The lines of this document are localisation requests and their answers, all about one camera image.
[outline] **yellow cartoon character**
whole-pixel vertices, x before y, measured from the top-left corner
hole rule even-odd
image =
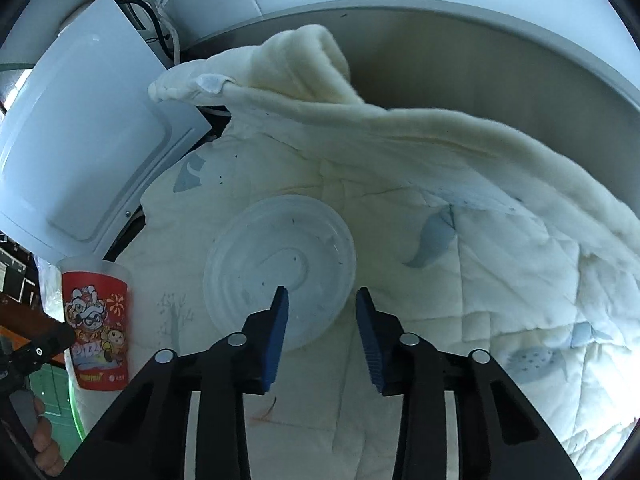
[[[116,328],[105,328],[102,332],[102,349],[104,350],[104,359],[108,363],[116,361],[120,364],[123,362],[127,352],[124,332]]]

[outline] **plastic lid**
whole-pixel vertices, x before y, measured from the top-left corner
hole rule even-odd
[[[355,281],[349,228],[329,206],[300,195],[253,204],[214,242],[204,271],[213,323],[237,332],[249,314],[270,307],[279,285],[289,291],[283,351],[321,335],[342,310]]]

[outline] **folded blanket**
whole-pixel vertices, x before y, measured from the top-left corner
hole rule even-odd
[[[204,307],[209,248],[250,204],[306,194],[347,222],[356,287],[441,350],[489,350],[596,479],[640,413],[640,222],[517,130],[367,105],[348,79],[331,35],[310,25],[149,87],[155,100],[225,105],[233,119],[143,196],[147,225],[118,260],[133,275],[130,370],[160,348],[187,354],[225,335]],[[246,397],[255,479],[390,478],[401,400],[370,384],[353,311],[352,297],[321,338],[283,355],[267,396]],[[77,399],[88,429],[113,396]]]

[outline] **human hand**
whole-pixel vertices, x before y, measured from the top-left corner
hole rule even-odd
[[[43,415],[45,412],[44,402],[39,398],[34,398],[36,413]],[[33,434],[33,447],[38,452],[36,456],[36,466],[49,476],[58,476],[62,473],[65,461],[60,456],[60,446],[51,439],[51,423],[48,418],[40,416],[38,425]]]

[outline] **red cup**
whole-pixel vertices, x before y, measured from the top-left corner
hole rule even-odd
[[[129,273],[111,262],[78,256],[62,260],[65,320],[76,331],[71,347],[78,385],[110,392],[129,383]]]

